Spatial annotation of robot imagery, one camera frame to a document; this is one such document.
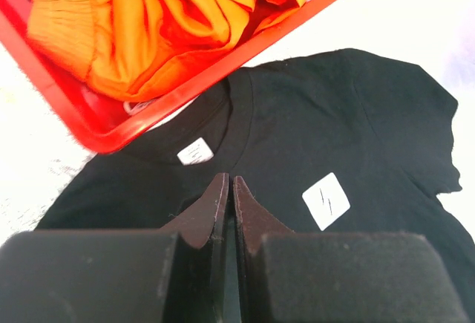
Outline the black t shirt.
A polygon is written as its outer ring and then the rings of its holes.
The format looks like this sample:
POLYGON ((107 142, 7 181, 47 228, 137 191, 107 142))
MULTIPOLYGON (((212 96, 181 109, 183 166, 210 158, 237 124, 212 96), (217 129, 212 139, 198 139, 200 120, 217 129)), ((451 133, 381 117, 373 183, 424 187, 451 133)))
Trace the black t shirt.
POLYGON ((95 156, 38 228, 160 228, 227 173, 296 232, 425 236, 473 316, 474 241, 438 199, 461 190, 456 110, 418 65, 362 50, 242 68, 173 120, 95 156))

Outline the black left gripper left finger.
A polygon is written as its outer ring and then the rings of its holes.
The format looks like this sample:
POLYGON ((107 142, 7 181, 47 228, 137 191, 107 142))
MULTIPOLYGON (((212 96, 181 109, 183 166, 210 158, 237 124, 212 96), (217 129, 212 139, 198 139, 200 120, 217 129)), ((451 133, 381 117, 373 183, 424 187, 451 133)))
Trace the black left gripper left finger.
POLYGON ((226 224, 229 175, 216 174, 205 192, 191 206, 159 229, 159 233, 177 233, 195 249, 204 247, 216 236, 222 238, 226 224))

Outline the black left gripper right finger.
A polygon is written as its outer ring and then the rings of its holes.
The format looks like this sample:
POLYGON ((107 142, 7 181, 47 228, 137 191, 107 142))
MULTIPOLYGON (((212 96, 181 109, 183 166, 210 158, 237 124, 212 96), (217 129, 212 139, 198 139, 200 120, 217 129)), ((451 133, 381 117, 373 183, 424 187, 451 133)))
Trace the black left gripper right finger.
POLYGON ((257 253, 264 235, 294 233, 258 203, 241 176, 234 178, 233 195, 239 241, 249 255, 257 253))

